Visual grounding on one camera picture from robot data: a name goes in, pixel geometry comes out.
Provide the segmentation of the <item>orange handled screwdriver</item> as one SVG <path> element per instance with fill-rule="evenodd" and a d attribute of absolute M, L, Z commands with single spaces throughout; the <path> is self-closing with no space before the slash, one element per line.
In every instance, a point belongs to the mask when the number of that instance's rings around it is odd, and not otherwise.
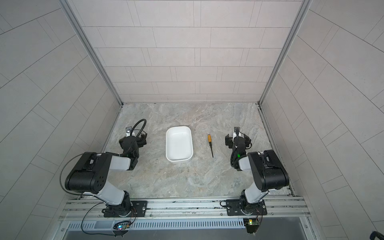
<path fill-rule="evenodd" d="M 210 134 L 208 134 L 208 142 L 209 142 L 209 146 L 210 146 L 210 149 L 211 149 L 212 157 L 214 157 L 214 153 L 213 153 L 213 144 L 212 144 L 212 137 L 211 137 Z"/>

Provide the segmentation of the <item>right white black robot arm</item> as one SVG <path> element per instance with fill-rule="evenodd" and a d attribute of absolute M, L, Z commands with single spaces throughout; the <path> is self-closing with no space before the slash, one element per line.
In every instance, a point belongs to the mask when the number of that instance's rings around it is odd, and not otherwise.
<path fill-rule="evenodd" d="M 230 164 L 237 171 L 250 170 L 252 184 L 240 194 L 238 200 L 226 200 L 229 216 L 265 216 L 264 197 L 271 190 L 280 190 L 289 185 L 289 175 L 274 150 L 250 152 L 251 139 L 234 128 L 232 135 L 225 137 L 225 144 L 232 149 Z"/>

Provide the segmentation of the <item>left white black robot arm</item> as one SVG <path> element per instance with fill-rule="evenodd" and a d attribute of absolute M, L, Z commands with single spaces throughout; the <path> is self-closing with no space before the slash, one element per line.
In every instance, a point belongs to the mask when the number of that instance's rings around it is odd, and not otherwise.
<path fill-rule="evenodd" d="M 148 202 L 131 201 L 127 191 L 118 189 L 107 178 L 110 171 L 134 170 L 146 138 L 145 131 L 127 127 L 126 136 L 119 140 L 122 154 L 85 152 L 67 176 L 65 189 L 103 201 L 105 218 L 144 217 Z"/>

